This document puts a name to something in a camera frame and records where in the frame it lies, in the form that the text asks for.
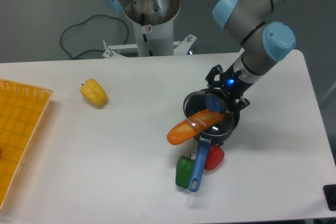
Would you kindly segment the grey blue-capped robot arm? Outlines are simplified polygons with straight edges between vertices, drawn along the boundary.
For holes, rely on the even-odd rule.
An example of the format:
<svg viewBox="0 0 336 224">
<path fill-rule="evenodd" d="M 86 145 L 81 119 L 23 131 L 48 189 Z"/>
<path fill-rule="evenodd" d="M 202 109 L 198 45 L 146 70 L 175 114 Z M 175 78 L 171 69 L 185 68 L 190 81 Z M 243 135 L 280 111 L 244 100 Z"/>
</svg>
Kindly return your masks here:
<svg viewBox="0 0 336 224">
<path fill-rule="evenodd" d="M 173 54 L 173 21 L 180 0 L 104 0 L 114 11 L 123 11 L 133 22 L 139 56 Z M 230 112 L 249 105 L 244 92 L 295 47 L 292 30 L 265 17 L 288 0 L 219 0 L 213 18 L 243 48 L 227 69 L 214 67 L 206 77 L 207 92 L 220 89 Z"/>
</svg>

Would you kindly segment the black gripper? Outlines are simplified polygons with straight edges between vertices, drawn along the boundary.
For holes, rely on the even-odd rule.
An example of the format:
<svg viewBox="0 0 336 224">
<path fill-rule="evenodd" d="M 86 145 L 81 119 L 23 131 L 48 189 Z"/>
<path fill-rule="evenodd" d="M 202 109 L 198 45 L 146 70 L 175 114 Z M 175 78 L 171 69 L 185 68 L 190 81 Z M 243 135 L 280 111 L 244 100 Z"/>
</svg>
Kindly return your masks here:
<svg viewBox="0 0 336 224">
<path fill-rule="evenodd" d="M 250 101 L 241 97 L 253 84 L 247 83 L 239 78 L 238 74 L 242 74 L 241 70 L 234 71 L 231 65 L 226 71 L 221 65 L 214 66 L 207 74 L 205 80 L 207 82 L 206 94 L 219 88 L 225 96 L 225 108 L 220 109 L 219 113 L 239 113 L 250 105 Z"/>
</svg>

